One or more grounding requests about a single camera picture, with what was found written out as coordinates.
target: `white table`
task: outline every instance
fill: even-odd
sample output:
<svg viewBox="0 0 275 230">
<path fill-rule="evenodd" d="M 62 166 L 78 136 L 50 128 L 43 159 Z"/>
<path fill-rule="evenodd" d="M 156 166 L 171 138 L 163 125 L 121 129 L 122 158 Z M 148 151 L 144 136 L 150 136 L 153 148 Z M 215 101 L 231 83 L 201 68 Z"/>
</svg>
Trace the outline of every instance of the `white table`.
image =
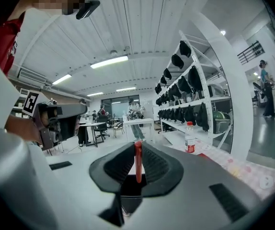
<svg viewBox="0 0 275 230">
<path fill-rule="evenodd" d="M 89 123 L 89 124 L 80 125 L 81 127 L 91 127 L 91 130 L 92 130 L 93 143 L 88 144 L 88 143 L 86 142 L 86 144 L 85 144 L 86 146 L 95 145 L 96 147 L 98 147 L 98 143 L 104 142 L 104 141 L 103 141 L 103 137 L 101 137 L 102 141 L 97 142 L 97 138 L 96 138 L 96 135 L 95 135 L 95 126 L 97 126 L 97 125 L 102 125 L 102 124 L 105 124 L 105 122 L 101 122 L 101 123 Z"/>
<path fill-rule="evenodd" d="M 151 140 L 153 140 L 153 133 L 154 133 L 154 120 L 151 118 L 145 118 L 145 119 L 134 119 L 134 120 L 128 120 L 124 122 L 125 125 L 125 130 L 126 130 L 126 137 L 128 141 L 128 132 L 127 132 L 127 127 L 130 125 L 140 125 L 140 124 L 150 124 L 150 137 Z"/>
</svg>

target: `office chair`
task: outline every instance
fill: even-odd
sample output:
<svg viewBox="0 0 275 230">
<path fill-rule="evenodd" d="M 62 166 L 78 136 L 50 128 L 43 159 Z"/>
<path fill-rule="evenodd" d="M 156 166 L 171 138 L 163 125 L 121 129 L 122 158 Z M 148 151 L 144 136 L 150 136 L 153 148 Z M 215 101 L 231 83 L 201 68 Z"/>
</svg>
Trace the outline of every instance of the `office chair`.
<svg viewBox="0 0 275 230">
<path fill-rule="evenodd" d="M 117 123 L 117 124 L 113 127 L 113 131 L 114 131 L 114 136 L 115 136 L 115 138 L 116 138 L 116 132 L 117 132 L 118 130 L 121 130 L 121 131 L 122 131 L 122 134 L 125 133 L 125 131 L 124 131 L 124 122 L 123 122 L 123 121 Z"/>
<path fill-rule="evenodd" d="M 106 131 L 108 129 L 107 121 L 108 121 L 108 117 L 106 115 L 98 116 L 97 122 L 104 123 L 104 124 L 98 125 L 97 128 L 94 129 L 95 131 L 100 132 L 100 135 L 97 135 L 96 138 L 103 137 L 105 139 L 105 136 L 110 137 L 110 135 L 103 133 L 103 131 Z"/>
<path fill-rule="evenodd" d="M 108 128 L 112 128 L 112 124 L 113 124 L 113 122 L 111 121 L 112 115 L 111 115 L 111 114 L 108 114 L 108 115 L 106 115 L 106 116 L 107 116 L 107 124 L 109 125 Z"/>
<path fill-rule="evenodd" d="M 254 91 L 254 97 L 252 98 L 252 105 L 257 105 L 258 103 L 258 91 Z"/>
</svg>

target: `air conditioner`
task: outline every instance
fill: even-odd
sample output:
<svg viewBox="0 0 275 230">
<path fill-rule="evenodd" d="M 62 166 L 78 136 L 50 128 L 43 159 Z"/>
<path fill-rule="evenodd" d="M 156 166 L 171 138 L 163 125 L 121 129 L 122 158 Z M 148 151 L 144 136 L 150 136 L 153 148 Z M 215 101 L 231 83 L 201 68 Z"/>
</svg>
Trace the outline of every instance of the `air conditioner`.
<svg viewBox="0 0 275 230">
<path fill-rule="evenodd" d="M 47 81 L 45 76 L 23 68 L 21 68 L 19 71 L 18 80 L 37 87 L 44 87 Z"/>
</svg>

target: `red bottle label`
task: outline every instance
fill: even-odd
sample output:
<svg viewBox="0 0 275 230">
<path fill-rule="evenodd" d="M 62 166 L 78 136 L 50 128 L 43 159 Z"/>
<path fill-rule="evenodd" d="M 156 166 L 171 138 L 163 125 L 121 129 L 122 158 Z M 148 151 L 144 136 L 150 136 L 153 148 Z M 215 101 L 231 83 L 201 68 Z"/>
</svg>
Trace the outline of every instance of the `red bottle label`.
<svg viewBox="0 0 275 230">
<path fill-rule="evenodd" d="M 195 152 L 195 145 L 188 145 L 187 150 L 185 150 L 188 153 Z"/>
</svg>

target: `fluorescent light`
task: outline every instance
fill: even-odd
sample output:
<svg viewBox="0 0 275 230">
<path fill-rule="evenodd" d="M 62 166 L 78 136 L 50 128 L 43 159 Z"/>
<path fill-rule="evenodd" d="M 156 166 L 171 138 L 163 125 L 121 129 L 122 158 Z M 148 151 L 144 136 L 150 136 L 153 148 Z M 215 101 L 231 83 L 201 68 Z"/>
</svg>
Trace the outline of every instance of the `fluorescent light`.
<svg viewBox="0 0 275 230">
<path fill-rule="evenodd" d="M 63 82 L 64 80 L 69 79 L 70 77 L 71 77 L 71 75 L 67 74 L 67 75 L 65 75 L 64 77 L 58 79 L 57 81 L 54 81 L 54 82 L 52 83 L 52 85 L 56 85 L 56 84 L 58 84 L 58 83 L 61 83 L 61 82 Z"/>
<path fill-rule="evenodd" d="M 125 89 L 120 89 L 120 90 L 116 90 L 117 92 L 119 91 L 125 91 L 125 90 L 135 90 L 136 87 L 131 87 L 131 88 L 125 88 Z"/>
<path fill-rule="evenodd" d="M 87 96 L 94 96 L 94 95 L 99 95 L 99 94 L 103 94 L 103 93 L 99 92 L 99 93 L 94 93 L 94 94 L 88 94 Z"/>
<path fill-rule="evenodd" d="M 128 60 L 128 56 L 116 57 L 116 58 L 113 58 L 113 59 L 108 59 L 108 60 L 104 60 L 104 61 L 92 64 L 91 68 L 95 69 L 95 68 L 98 68 L 98 67 L 103 67 L 103 66 L 111 65 L 111 64 L 114 64 L 114 63 L 117 63 L 117 62 L 126 61 L 126 60 Z"/>
</svg>

